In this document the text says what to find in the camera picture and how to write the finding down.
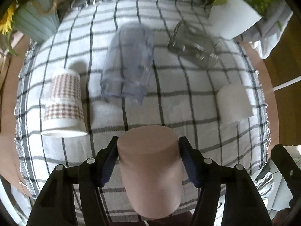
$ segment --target clear plastic cup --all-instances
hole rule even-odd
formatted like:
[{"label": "clear plastic cup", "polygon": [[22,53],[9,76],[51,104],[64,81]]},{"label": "clear plastic cup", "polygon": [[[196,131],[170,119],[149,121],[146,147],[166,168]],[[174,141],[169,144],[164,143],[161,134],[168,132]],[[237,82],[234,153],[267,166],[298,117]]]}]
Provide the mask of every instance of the clear plastic cup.
[{"label": "clear plastic cup", "polygon": [[114,35],[100,80],[105,99],[130,98],[139,104],[147,93],[154,60],[154,34],[139,23],[123,24]]},{"label": "clear plastic cup", "polygon": [[202,69],[210,69],[220,61],[216,55],[217,44],[204,31],[181,20],[168,43],[168,50]]}]

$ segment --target sunflower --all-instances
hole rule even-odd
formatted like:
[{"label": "sunflower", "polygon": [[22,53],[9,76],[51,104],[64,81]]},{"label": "sunflower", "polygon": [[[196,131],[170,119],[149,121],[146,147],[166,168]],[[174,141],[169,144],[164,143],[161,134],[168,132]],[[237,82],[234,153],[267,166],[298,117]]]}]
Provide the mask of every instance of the sunflower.
[{"label": "sunflower", "polygon": [[11,30],[11,24],[13,22],[13,14],[15,12],[15,9],[15,4],[11,4],[0,20],[0,32],[3,35],[6,35]]}]

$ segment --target white tablecloth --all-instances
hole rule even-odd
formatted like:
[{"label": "white tablecloth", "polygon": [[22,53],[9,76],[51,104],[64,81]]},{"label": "white tablecloth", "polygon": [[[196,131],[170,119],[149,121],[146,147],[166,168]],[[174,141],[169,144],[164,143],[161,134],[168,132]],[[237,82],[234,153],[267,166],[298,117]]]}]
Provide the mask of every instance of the white tablecloth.
[{"label": "white tablecloth", "polygon": [[[256,72],[241,47],[232,40],[221,40],[222,63],[208,71],[167,50],[174,27],[183,17],[201,28],[208,24],[204,7],[198,0],[191,1],[103,0],[69,13],[53,37],[28,53],[20,73],[15,110],[16,144],[21,172],[34,198],[57,164],[79,165],[105,148],[112,136],[143,125],[171,127],[178,137],[186,136],[204,157],[224,166],[240,163],[250,175],[264,165],[269,144],[266,104]],[[141,107],[127,101],[122,107],[121,100],[112,105],[100,94],[107,48],[117,28],[129,21],[141,22],[155,34],[153,72]],[[41,120],[52,76],[64,67],[75,69],[81,76],[83,111],[90,135],[42,137]],[[237,126],[223,126],[216,93],[233,82],[246,86],[254,116]],[[182,203],[175,213],[193,209],[197,202],[198,191],[186,174],[183,187]],[[100,194],[109,220],[141,220],[129,204],[118,164]],[[82,218],[76,185],[75,203],[77,216]]]}]

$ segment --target flower pot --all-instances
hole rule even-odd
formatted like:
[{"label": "flower pot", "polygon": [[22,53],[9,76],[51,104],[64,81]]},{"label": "flower pot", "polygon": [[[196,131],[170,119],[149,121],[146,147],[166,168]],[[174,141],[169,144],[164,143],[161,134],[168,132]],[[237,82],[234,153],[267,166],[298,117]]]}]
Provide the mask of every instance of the flower pot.
[{"label": "flower pot", "polygon": [[209,31],[214,36],[233,39],[240,35],[262,17],[244,0],[227,0],[225,4],[213,6]]},{"label": "flower pot", "polygon": [[[44,11],[51,8],[53,0],[36,0]],[[17,9],[14,14],[14,27],[36,42],[42,43],[51,37],[58,29],[58,14],[40,15],[29,1]]]}]

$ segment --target white cloth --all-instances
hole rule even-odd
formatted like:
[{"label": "white cloth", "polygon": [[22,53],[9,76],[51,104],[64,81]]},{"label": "white cloth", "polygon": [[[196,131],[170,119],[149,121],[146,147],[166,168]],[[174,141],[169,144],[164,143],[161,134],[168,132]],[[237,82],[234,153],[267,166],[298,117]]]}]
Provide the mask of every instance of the white cloth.
[{"label": "white cloth", "polygon": [[[208,71],[167,50],[170,36],[182,17],[200,28],[206,27],[207,15],[199,2],[194,0],[192,6],[190,1],[103,0],[98,6],[68,14],[57,34],[26,59],[15,110],[16,143],[21,172],[34,197],[57,164],[79,165],[105,148],[112,136],[143,125],[173,128],[178,137],[186,136],[205,157],[224,166],[240,163],[253,174],[266,163],[266,104],[257,73],[244,50],[233,40],[221,40],[218,54],[222,63]],[[141,21],[155,35],[151,80],[139,108],[127,100],[124,108],[121,100],[115,105],[103,101],[99,86],[110,41],[117,27],[130,21]],[[40,135],[43,98],[48,94],[54,72],[64,66],[81,76],[83,112],[90,133],[85,137],[55,139]],[[223,126],[218,118],[216,92],[234,82],[246,86],[254,116],[237,126]],[[197,203],[198,190],[186,174],[183,187],[182,202],[175,214],[191,210]],[[81,218],[78,187],[75,191],[76,213]],[[118,164],[100,195],[109,220],[139,220],[126,196]]]}]

